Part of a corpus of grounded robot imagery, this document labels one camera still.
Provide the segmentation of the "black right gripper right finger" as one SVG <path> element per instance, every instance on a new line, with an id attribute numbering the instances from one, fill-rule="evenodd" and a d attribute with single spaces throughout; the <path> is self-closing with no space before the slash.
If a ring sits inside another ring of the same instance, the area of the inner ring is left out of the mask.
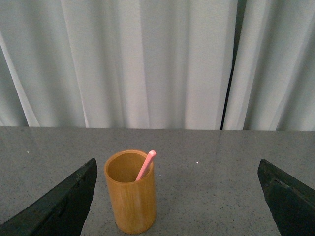
<path id="1" fill-rule="evenodd" d="M 283 236 L 315 234 L 315 190 L 262 159 L 259 182 L 272 217 Z"/>

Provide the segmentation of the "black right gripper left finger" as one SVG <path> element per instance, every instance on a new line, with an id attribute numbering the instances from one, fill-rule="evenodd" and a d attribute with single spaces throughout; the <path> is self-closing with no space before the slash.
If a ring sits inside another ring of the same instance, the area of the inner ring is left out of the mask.
<path id="1" fill-rule="evenodd" d="M 97 179 L 92 158 L 48 193 L 0 226 L 2 236 L 79 236 Z"/>

